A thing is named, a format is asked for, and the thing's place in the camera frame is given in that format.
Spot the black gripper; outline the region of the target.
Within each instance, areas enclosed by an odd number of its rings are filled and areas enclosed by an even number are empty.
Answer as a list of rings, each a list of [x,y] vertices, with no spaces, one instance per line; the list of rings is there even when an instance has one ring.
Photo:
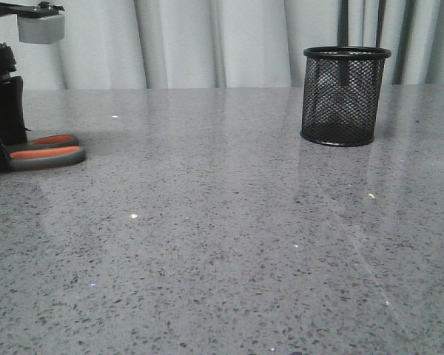
[[[11,47],[0,43],[0,173],[10,172],[5,146],[27,142],[22,110],[23,80],[12,76],[16,60]]]

